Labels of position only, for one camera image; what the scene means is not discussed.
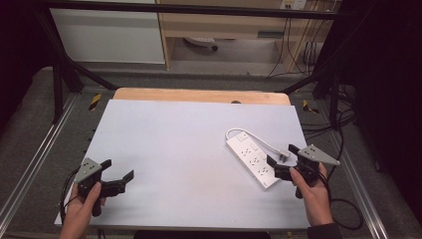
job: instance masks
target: sleeve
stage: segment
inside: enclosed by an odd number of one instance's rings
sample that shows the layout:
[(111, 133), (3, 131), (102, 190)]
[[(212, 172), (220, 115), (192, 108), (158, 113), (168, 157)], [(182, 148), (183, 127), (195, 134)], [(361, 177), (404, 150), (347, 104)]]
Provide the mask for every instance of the sleeve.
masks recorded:
[(309, 239), (341, 239), (340, 230), (337, 224), (330, 223), (321, 226), (308, 228)]

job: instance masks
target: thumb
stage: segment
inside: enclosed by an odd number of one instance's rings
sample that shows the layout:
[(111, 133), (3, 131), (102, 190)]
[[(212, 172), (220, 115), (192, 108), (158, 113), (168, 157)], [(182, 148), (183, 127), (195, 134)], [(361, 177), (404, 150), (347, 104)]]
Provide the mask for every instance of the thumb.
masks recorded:
[(306, 195), (310, 193), (310, 187), (305, 182), (305, 180), (301, 176), (301, 174), (294, 167), (289, 168), (289, 171), (291, 173), (293, 182), (296, 184), (296, 186), (301, 191), (302, 196), (306, 197)]
[(102, 192), (102, 184), (99, 182), (96, 182), (96, 184), (91, 189), (90, 193), (88, 194), (84, 202), (84, 207), (88, 207), (92, 210), (101, 192)]

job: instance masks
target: white table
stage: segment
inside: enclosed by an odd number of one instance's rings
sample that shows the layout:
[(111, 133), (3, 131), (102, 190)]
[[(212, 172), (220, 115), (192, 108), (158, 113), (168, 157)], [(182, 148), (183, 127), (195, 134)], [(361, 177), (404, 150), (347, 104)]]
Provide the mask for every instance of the white table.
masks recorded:
[[(107, 200), (91, 225), (233, 231), (308, 227), (304, 203), (295, 198), (291, 182), (280, 180), (264, 190), (236, 159), (225, 139), (232, 127), (275, 147), (306, 146), (290, 106), (109, 101), (86, 157), (112, 160), (105, 181), (132, 169), (134, 180), (126, 193)], [(295, 165), (296, 157), (287, 164)]]

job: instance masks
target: hand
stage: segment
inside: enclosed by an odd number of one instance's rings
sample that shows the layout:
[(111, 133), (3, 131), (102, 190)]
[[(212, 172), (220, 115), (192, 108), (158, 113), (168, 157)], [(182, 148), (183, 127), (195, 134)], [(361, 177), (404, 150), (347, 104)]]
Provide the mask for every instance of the hand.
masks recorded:
[[(99, 198), (101, 191), (102, 185), (97, 182), (85, 200), (84, 198), (78, 197), (69, 202), (65, 223), (60, 234), (61, 239), (85, 238), (88, 224), (91, 220), (94, 203), (96, 203)], [(70, 198), (77, 196), (78, 186), (74, 184)]]
[[(326, 169), (319, 164), (319, 171), (326, 177)], [(323, 183), (318, 180), (312, 186), (308, 186), (301, 174), (290, 168), (290, 173), (295, 185), (299, 188), (304, 197), (307, 218), (311, 226), (319, 226), (333, 223), (331, 208), (328, 201), (328, 193)]]

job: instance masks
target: white power strip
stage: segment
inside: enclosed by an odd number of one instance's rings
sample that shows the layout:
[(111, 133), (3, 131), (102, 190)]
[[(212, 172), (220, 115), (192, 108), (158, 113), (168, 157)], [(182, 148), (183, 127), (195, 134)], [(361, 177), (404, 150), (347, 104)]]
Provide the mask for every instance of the white power strip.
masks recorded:
[(274, 170), (267, 164), (267, 154), (258, 147), (247, 133), (241, 131), (236, 136), (229, 138), (227, 144), (264, 189), (280, 180), (280, 178), (274, 176)]

